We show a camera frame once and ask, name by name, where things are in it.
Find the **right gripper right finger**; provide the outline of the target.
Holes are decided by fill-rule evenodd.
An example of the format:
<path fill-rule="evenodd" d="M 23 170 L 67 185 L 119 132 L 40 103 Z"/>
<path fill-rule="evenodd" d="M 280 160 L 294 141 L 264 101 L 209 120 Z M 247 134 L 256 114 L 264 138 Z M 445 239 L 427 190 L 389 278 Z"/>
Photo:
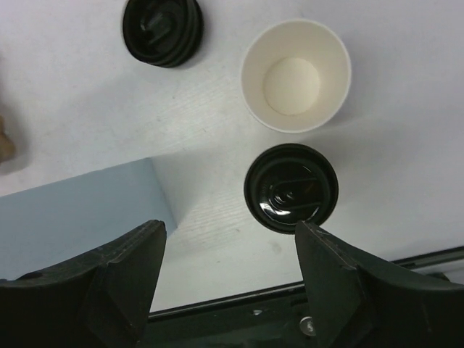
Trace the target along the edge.
<path fill-rule="evenodd" d="M 402 268 L 298 222 L 318 347 L 462 347 L 463 286 Z"/>

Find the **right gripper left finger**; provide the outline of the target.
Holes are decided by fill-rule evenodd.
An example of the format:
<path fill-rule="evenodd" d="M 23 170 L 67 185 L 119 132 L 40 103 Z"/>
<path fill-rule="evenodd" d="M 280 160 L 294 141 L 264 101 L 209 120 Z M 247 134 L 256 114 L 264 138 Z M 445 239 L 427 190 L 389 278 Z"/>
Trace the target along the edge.
<path fill-rule="evenodd" d="M 162 221 L 64 262 L 1 281 L 2 347 L 135 347 L 166 245 Z"/>

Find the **black cup lid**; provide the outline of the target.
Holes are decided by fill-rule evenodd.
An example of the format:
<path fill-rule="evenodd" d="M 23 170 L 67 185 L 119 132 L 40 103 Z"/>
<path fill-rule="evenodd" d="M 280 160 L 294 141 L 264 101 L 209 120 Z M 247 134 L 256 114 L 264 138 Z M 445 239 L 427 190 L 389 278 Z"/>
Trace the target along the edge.
<path fill-rule="evenodd" d="M 303 144 L 280 144 L 260 154 L 244 179 L 244 199 L 253 218 L 267 229 L 293 234 L 308 220 L 321 225 L 339 198 L 331 163 Z"/>

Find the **light blue paper bag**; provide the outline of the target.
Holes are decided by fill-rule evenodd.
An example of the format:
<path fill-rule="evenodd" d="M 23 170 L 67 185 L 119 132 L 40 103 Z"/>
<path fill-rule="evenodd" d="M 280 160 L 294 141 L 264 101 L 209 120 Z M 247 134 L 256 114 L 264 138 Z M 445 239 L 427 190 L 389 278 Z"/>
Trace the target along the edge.
<path fill-rule="evenodd" d="M 1 198 L 1 278 L 68 260 L 148 220 L 177 225 L 150 159 Z"/>

